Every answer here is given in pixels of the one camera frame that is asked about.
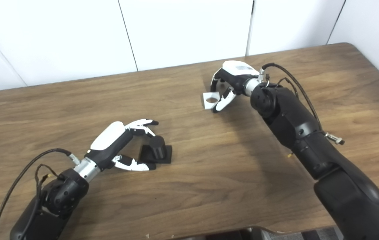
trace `robotic arm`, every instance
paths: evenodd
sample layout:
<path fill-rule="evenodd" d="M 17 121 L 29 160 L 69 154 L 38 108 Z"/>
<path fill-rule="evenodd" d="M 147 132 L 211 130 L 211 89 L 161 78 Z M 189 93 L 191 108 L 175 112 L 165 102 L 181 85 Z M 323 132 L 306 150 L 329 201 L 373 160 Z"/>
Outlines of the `robotic arm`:
<path fill-rule="evenodd" d="M 232 64 L 234 69 L 247 65 L 238 61 Z M 262 81 L 264 70 L 255 75 L 226 71 L 223 67 L 214 79 L 224 79 L 235 93 L 250 97 L 252 108 L 262 116 L 278 141 L 318 180 L 314 191 L 345 239 L 379 240 L 379 188 L 333 147 L 329 140 L 343 144 L 342 139 L 325 134 L 318 120 L 293 92 Z M 222 97 L 218 105 L 225 100 Z"/>
<path fill-rule="evenodd" d="M 69 157 L 76 164 L 59 174 L 36 195 L 16 222 L 10 233 L 11 240 L 54 240 L 65 228 L 73 211 L 89 190 L 89 182 L 95 176 L 112 167 L 130 171 L 156 169 L 155 163 L 136 162 L 135 159 L 117 155 L 134 135 L 155 134 L 147 127 L 158 122 L 141 119 L 124 126 L 122 122 L 110 124 L 92 143 L 79 161 L 73 154 Z"/>

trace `black cable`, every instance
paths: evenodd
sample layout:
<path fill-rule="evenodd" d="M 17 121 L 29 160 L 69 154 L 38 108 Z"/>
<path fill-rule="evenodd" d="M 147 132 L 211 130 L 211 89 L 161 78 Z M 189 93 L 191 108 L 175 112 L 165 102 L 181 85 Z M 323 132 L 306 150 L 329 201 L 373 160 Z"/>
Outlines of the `black cable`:
<path fill-rule="evenodd" d="M 38 171 L 40 170 L 41 167 L 47 167 L 52 172 L 52 174 L 55 175 L 55 177 L 58 177 L 57 173 L 51 167 L 49 167 L 48 165 L 45 165 L 45 164 L 40 164 L 40 165 L 38 165 L 37 169 L 35 170 L 35 175 L 34 175 L 35 183 L 37 184 L 36 187 L 38 187 L 39 183 L 42 184 L 44 182 L 43 180 L 40 182 L 40 180 L 38 178 Z"/>
<path fill-rule="evenodd" d="M 13 184 L 11 185 L 10 189 L 8 190 L 7 194 L 5 195 L 5 198 L 3 200 L 3 202 L 1 203 L 1 206 L 0 206 L 0 218 L 1 218 L 1 214 L 4 210 L 4 207 L 8 201 L 8 199 L 10 198 L 10 195 L 11 193 L 13 192 L 14 190 L 14 187 L 16 187 L 17 183 L 20 181 L 20 179 L 23 177 L 23 175 L 26 173 L 26 171 L 32 166 L 32 164 L 34 164 L 35 161 L 37 161 L 38 159 L 40 159 L 41 157 L 43 157 L 44 155 L 46 154 L 49 154 L 51 152 L 61 152 L 61 153 L 64 153 L 66 154 L 67 156 L 71 155 L 71 152 L 69 152 L 68 150 L 65 150 L 65 149 L 61 149 L 61 148 L 55 148 L 55 149 L 50 149 L 50 150 L 47 150 L 46 152 L 42 152 L 41 154 L 39 154 L 37 157 L 35 157 L 34 159 L 32 159 L 26 166 L 25 168 L 22 170 L 22 172 L 19 174 L 19 176 L 17 176 L 16 180 L 14 180 Z"/>
<path fill-rule="evenodd" d="M 303 89 L 302 85 L 300 85 L 299 81 L 289 72 L 287 71 L 287 69 L 285 69 L 284 67 L 278 65 L 278 64 L 275 64 L 273 62 L 270 62 L 270 63 L 267 63 L 265 65 L 262 66 L 262 69 L 265 70 L 267 69 L 268 67 L 276 67 L 276 68 L 279 68 L 281 69 L 284 73 L 286 73 L 292 80 L 293 82 L 296 84 L 296 86 L 299 88 L 299 90 L 301 91 L 303 97 L 305 97 L 305 100 L 306 102 L 308 103 L 309 105 L 309 108 L 311 109 L 311 112 L 312 114 L 314 115 L 314 118 L 317 119 L 318 121 L 318 125 L 319 125 L 319 128 L 320 130 L 322 131 L 322 126 L 321 126 L 321 122 L 320 122 L 320 119 L 318 118 L 318 115 L 317 115 L 317 112 L 315 111 L 314 109 L 314 106 L 312 105 L 311 103 L 311 100 L 309 100 L 309 97 L 308 95 L 306 94 L 305 90 Z"/>
<path fill-rule="evenodd" d="M 280 79 L 275 87 L 278 87 L 278 85 L 280 85 L 280 83 L 283 80 L 286 80 L 286 82 L 288 82 L 290 85 L 292 85 L 293 92 L 295 93 L 296 98 L 299 99 L 299 94 L 297 93 L 297 89 L 296 89 L 295 85 L 288 78 L 284 77 L 284 78 Z"/>

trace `metal fitting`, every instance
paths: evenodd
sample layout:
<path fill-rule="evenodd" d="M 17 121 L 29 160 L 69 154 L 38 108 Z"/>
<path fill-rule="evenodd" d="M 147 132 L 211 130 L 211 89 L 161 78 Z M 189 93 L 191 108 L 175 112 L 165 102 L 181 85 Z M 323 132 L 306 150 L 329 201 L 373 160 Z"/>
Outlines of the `metal fitting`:
<path fill-rule="evenodd" d="M 246 96 L 250 97 L 252 95 L 253 89 L 255 89 L 256 86 L 259 85 L 257 78 L 249 79 L 247 82 L 244 83 L 244 93 Z"/>
<path fill-rule="evenodd" d="M 343 145 L 345 144 L 345 141 L 342 139 L 342 138 L 338 138 L 336 137 L 335 135 L 332 135 L 328 132 L 326 132 L 326 134 L 324 135 L 328 140 L 330 141 L 334 141 L 335 144 L 340 144 L 340 145 Z"/>
<path fill-rule="evenodd" d="M 87 182 L 90 182 L 100 173 L 100 168 L 90 158 L 84 158 L 81 164 L 74 167 L 74 171 L 77 172 Z"/>
<path fill-rule="evenodd" d="M 264 80 L 264 73 L 265 73 L 265 70 L 260 69 L 259 76 L 258 76 L 258 82 L 262 82 Z"/>
<path fill-rule="evenodd" d="M 75 165 L 79 165 L 81 163 L 80 160 L 72 153 L 68 156 L 68 158 L 70 158 Z"/>

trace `black cylinder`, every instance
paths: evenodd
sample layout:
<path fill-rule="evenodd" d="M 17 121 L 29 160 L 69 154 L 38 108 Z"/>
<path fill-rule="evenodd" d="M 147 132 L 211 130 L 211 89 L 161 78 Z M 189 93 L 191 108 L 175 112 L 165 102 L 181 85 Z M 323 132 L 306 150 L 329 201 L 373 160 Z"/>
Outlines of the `black cylinder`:
<path fill-rule="evenodd" d="M 161 136 L 152 137 L 149 141 L 149 146 L 156 159 L 164 159 L 166 157 L 165 142 Z"/>

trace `wooden table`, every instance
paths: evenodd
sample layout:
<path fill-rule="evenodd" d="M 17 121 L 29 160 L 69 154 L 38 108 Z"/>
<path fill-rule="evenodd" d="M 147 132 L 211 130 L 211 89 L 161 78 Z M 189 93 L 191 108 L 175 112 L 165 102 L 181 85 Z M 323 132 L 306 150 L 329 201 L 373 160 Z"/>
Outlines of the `wooden table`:
<path fill-rule="evenodd" d="M 274 61 L 300 80 L 337 148 L 379 186 L 379 72 L 352 45 L 335 44 L 237 58 L 256 69 Z M 150 172 L 111 169 L 91 183 L 61 239 L 150 240 L 260 226 L 294 232 L 333 225 L 314 181 L 280 146 L 249 104 L 237 97 L 223 112 L 201 105 L 223 60 L 0 91 L 0 203 L 22 168 L 62 147 L 82 157 L 113 121 L 160 122 L 151 129 L 173 146 L 171 165 Z M 268 69 L 271 80 L 284 77 Z M 137 157 L 147 137 L 123 154 Z M 40 163 L 60 172 L 60 154 Z M 34 196 L 32 167 L 0 221 L 0 239 Z"/>

